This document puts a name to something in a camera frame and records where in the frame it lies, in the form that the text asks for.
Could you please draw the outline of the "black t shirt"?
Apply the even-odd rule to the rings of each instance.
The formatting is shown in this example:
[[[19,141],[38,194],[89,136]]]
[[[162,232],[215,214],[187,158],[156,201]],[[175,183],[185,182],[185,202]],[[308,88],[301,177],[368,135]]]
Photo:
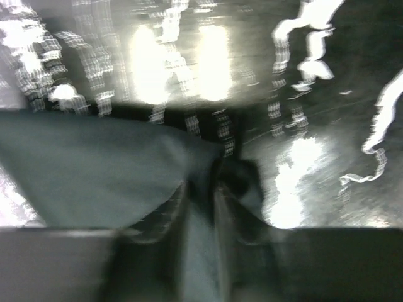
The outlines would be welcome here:
[[[220,145],[134,120],[1,113],[1,170],[8,201],[28,203],[19,228],[128,228],[187,184],[180,301],[220,301],[212,192],[218,181],[248,206],[261,195],[257,167],[223,158]]]

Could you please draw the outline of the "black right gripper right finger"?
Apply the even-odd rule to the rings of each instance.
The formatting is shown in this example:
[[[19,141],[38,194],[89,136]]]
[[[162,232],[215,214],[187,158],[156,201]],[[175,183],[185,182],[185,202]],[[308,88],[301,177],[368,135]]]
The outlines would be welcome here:
[[[401,301],[402,230],[269,226],[214,193],[222,301]]]

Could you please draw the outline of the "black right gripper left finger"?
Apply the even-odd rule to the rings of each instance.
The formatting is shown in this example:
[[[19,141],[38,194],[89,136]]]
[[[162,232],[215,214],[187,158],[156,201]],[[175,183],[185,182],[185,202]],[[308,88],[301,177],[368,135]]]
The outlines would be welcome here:
[[[2,301],[180,301],[187,184],[123,229],[2,228]]]

